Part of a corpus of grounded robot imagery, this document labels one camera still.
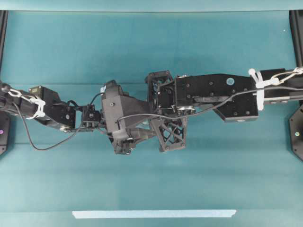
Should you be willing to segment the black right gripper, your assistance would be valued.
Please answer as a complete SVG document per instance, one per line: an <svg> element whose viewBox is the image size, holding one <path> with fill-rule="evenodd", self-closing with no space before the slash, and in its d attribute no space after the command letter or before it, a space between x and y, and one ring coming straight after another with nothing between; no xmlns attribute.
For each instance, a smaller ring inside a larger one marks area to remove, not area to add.
<svg viewBox="0 0 303 227"><path fill-rule="evenodd" d="M188 114L189 107L177 107L176 80L187 75L173 78L169 70L149 73L144 82L147 84L147 102L153 114ZM169 120L156 118L151 126L159 140L159 151L168 152L186 147L187 118Z"/></svg>

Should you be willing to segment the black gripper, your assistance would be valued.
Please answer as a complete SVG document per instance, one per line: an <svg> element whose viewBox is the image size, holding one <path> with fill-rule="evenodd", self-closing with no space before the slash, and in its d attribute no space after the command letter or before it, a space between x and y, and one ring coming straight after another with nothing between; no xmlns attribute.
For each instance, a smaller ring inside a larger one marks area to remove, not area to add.
<svg viewBox="0 0 303 227"><path fill-rule="evenodd" d="M129 155L136 145L156 136L148 125L139 125L149 120L145 105L103 104L106 129L115 154Z"/></svg>

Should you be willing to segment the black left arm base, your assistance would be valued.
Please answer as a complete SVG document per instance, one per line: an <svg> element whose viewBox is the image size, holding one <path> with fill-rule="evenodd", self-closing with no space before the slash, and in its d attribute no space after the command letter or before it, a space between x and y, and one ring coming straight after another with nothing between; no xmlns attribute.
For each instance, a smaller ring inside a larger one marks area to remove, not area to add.
<svg viewBox="0 0 303 227"><path fill-rule="evenodd" d="M8 149L11 119L6 112L0 112L0 154Z"/></svg>

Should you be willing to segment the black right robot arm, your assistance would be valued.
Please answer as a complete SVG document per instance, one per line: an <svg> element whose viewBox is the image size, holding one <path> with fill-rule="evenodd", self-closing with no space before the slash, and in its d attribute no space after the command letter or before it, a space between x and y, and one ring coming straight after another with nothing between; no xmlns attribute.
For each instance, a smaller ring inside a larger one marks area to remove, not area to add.
<svg viewBox="0 0 303 227"><path fill-rule="evenodd" d="M265 104L303 98L301 67L250 69L247 76L219 73L175 78L165 70L150 73L145 82L153 113L150 124L160 152L185 148L191 116L214 111L225 122L254 121Z"/></svg>

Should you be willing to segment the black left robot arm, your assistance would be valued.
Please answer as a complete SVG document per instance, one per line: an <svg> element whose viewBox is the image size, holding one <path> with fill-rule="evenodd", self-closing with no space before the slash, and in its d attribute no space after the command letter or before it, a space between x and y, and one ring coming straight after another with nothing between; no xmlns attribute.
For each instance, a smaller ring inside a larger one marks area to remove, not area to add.
<svg viewBox="0 0 303 227"><path fill-rule="evenodd" d="M96 97L101 97L101 110L96 109L93 101L83 106L73 100L64 102L57 92L43 86L26 92L0 84L1 111L72 136L97 129L108 136L116 154L129 155L138 143L157 135L152 125L139 127L151 119L149 104L129 96L114 80Z"/></svg>

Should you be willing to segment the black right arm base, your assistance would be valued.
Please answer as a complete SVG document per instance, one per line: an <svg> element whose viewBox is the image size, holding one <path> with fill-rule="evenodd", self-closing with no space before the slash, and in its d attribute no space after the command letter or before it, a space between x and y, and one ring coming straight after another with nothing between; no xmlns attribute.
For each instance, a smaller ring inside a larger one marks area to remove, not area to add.
<svg viewBox="0 0 303 227"><path fill-rule="evenodd" d="M292 152L303 160L303 103L288 120Z"/></svg>

